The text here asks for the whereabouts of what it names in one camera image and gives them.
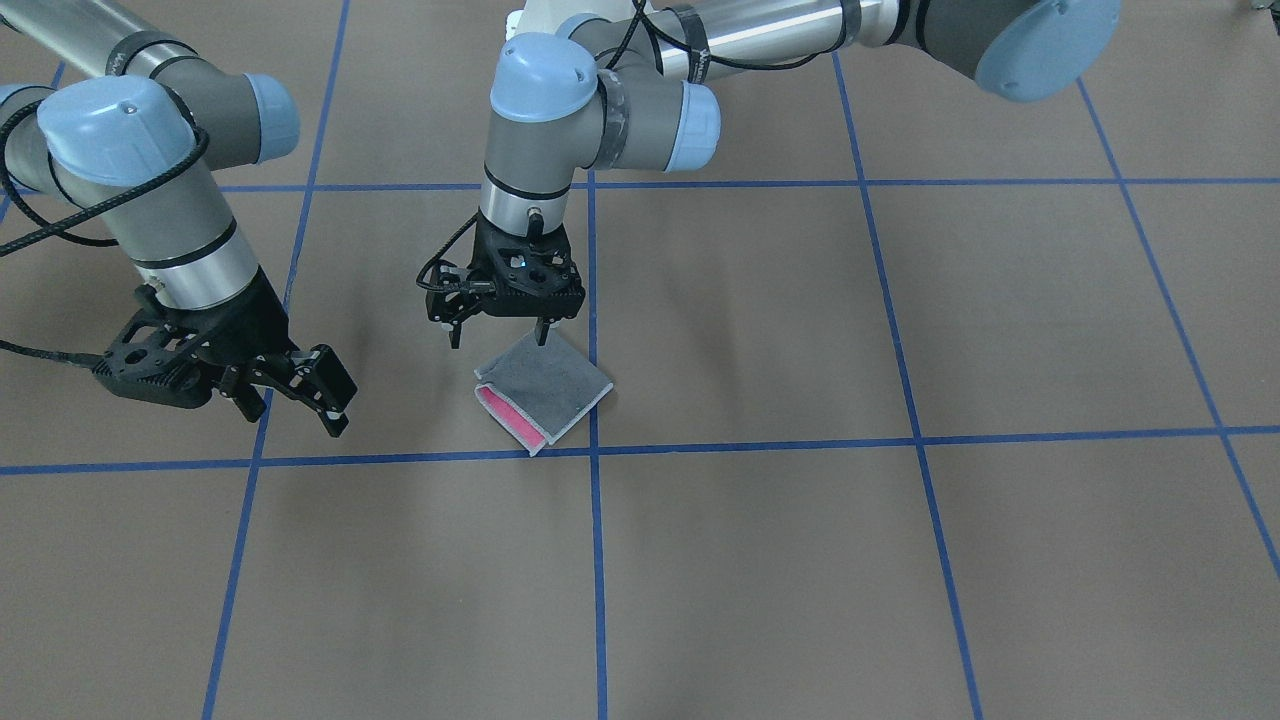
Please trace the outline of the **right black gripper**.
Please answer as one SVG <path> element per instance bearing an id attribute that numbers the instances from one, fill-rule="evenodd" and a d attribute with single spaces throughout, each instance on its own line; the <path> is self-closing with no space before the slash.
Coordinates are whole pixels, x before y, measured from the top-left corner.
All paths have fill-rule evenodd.
<path id="1" fill-rule="evenodd" d="M 340 437 L 357 386 L 329 345 L 297 350 L 289 318 L 265 272 L 227 301 L 202 310 L 163 305 L 157 291 L 141 286 L 141 309 L 92 368 L 113 395 L 173 407 L 202 407 L 214 395 L 241 416 L 259 421 L 268 405 L 261 388 L 305 406 L 324 430 Z M 292 370 L 255 365 L 260 357 L 291 352 Z"/>

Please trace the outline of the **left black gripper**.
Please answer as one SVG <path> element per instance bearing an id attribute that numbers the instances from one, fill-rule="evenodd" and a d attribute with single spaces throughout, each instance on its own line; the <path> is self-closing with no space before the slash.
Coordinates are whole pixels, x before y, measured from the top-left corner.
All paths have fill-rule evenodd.
<path id="1" fill-rule="evenodd" d="M 451 348 L 477 314 L 538 319 L 534 340 L 544 347 L 554 322 L 577 316 L 586 300 L 563 228 L 541 215 L 511 234 L 481 215 L 468 218 L 425 264 L 425 307 L 445 324 Z"/>

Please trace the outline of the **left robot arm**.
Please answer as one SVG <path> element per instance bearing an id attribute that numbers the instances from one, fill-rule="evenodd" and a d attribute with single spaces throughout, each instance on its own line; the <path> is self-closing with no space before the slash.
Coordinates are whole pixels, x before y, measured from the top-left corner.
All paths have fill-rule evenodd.
<path id="1" fill-rule="evenodd" d="M 914 47 L 1012 102 L 1074 83 L 1117 27 L 1119 1 L 704 1 L 570 5 L 517 29 L 490 90 L 481 195 L 463 223 L 471 261 L 434 254 L 417 275 L 429 318 L 458 347 L 479 314 L 531 318 L 534 340 L 586 292 L 564 232 L 577 170 L 698 170 L 714 156 L 709 83 L 785 72 L 852 45 Z"/>

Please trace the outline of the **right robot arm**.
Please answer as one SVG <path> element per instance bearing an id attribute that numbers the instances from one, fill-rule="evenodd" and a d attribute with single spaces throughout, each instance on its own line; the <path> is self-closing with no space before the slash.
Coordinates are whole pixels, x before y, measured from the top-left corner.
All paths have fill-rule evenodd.
<path id="1" fill-rule="evenodd" d="M 140 310 L 101 354 L 4 342 L 90 372 L 113 395 L 173 407 L 229 398 L 248 421 L 261 388 L 310 407 L 329 436 L 357 387 L 325 345 L 300 348 L 289 318 L 214 172 L 292 152 L 288 90 L 233 76 L 113 1 L 5 1 L 3 23 L 84 73 L 63 88 L 3 87 L 3 191 L 33 223 L 3 245 L 100 219 L 141 277 Z"/>

